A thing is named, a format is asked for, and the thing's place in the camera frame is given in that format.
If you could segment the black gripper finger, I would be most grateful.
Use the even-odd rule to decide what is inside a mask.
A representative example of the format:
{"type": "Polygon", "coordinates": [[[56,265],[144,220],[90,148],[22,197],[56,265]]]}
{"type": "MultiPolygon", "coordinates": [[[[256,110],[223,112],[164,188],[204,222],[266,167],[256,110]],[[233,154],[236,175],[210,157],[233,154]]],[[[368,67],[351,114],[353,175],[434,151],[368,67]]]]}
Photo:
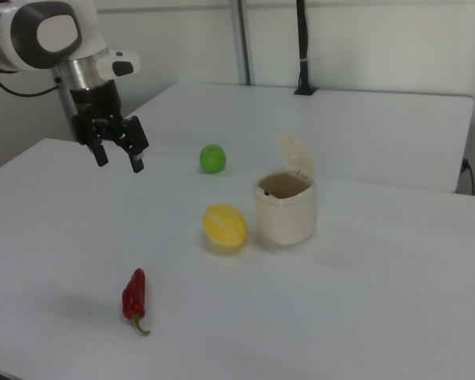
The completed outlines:
{"type": "Polygon", "coordinates": [[[99,136],[94,137],[91,143],[91,151],[96,159],[97,165],[102,167],[108,163],[108,156],[99,136]]]}
{"type": "Polygon", "coordinates": [[[143,126],[137,116],[124,119],[120,126],[123,130],[123,149],[127,152],[132,169],[139,173],[144,169],[143,151],[149,146],[143,126]]]}

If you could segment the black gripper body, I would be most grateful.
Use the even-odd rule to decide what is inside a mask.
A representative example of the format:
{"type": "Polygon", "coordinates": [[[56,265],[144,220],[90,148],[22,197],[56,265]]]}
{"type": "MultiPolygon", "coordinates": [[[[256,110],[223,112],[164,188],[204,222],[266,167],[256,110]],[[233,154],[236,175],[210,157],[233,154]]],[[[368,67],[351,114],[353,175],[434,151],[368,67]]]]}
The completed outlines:
{"type": "Polygon", "coordinates": [[[76,114],[72,124],[76,140],[89,146],[93,122],[97,123],[95,132],[103,140],[113,141],[126,152],[130,150],[127,137],[124,136],[124,120],[121,114],[121,99],[114,80],[90,89],[71,89],[70,95],[76,114]]]}

